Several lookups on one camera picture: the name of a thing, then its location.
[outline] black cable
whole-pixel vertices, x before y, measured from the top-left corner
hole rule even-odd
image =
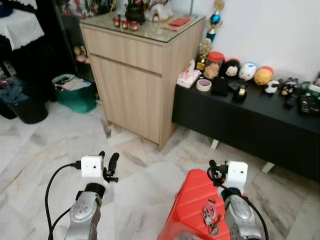
[[[50,212],[49,212],[49,206],[48,206],[48,195],[49,195],[49,189],[51,186],[52,181],[54,180],[55,176],[57,175],[57,173],[61,170],[64,169],[66,167],[74,167],[75,164],[74,163],[70,163],[70,164],[66,164],[63,165],[61,167],[59,167],[54,174],[52,175],[52,177],[50,178],[50,181],[48,183],[48,186],[46,187],[46,191],[45,191],[45,197],[44,197],[44,205],[45,205],[45,213],[46,213],[46,219],[48,221],[48,226],[49,226],[49,236],[48,236],[48,240],[53,240],[54,239],[54,235],[53,235],[53,226],[51,225],[51,218],[50,218]]]
[[[240,198],[242,198],[243,200],[245,200],[250,207],[252,207],[252,209],[256,212],[256,214],[258,215],[258,217],[260,218],[261,222],[262,222],[262,225],[263,225],[263,230],[264,230],[264,235],[265,235],[265,240],[269,240],[269,234],[268,234],[268,229],[267,229],[267,225],[265,223],[265,220],[263,219],[262,215],[260,214],[260,212],[258,211],[258,209],[252,204],[251,201],[249,201],[248,198],[246,197],[243,197],[241,194],[238,194],[237,192],[234,192],[232,191],[231,189],[229,189],[228,187],[226,186],[223,186],[221,183],[217,182],[215,179],[214,179],[214,173],[212,172],[212,168],[209,167],[208,170],[206,171],[206,174],[208,175],[208,178],[214,183],[215,186],[218,186],[218,187],[221,187],[223,188],[224,190],[228,191],[230,194],[232,195],[237,195],[239,196]]]
[[[52,231],[54,231],[55,226],[57,225],[57,223],[59,222],[59,220],[62,219],[62,217],[63,217],[64,215],[66,215],[69,211],[70,211],[70,207],[69,207],[64,213],[62,213],[62,214],[54,221],[54,223],[53,223],[53,225],[52,225]]]

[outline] green bag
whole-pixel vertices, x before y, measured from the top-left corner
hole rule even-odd
[[[63,78],[71,78],[73,76],[72,74],[60,75],[55,77],[52,83],[55,84]],[[92,84],[71,91],[60,91],[55,88],[55,95],[58,103],[67,106],[77,113],[86,114],[96,108],[95,90]]]

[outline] tape roll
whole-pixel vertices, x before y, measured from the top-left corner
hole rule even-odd
[[[211,89],[212,83],[207,79],[200,79],[196,82],[196,89],[201,92],[207,92]]]

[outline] cabinet leg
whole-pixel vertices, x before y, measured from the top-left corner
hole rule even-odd
[[[273,167],[274,167],[274,164],[267,161],[262,167],[261,172],[263,172],[264,174],[267,174]]]
[[[211,148],[215,150],[218,146],[218,143],[219,143],[218,140],[213,139],[212,144],[211,144]]]

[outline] red book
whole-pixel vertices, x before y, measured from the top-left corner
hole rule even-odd
[[[169,22],[170,26],[179,27],[190,21],[189,17],[179,17],[171,22]]]

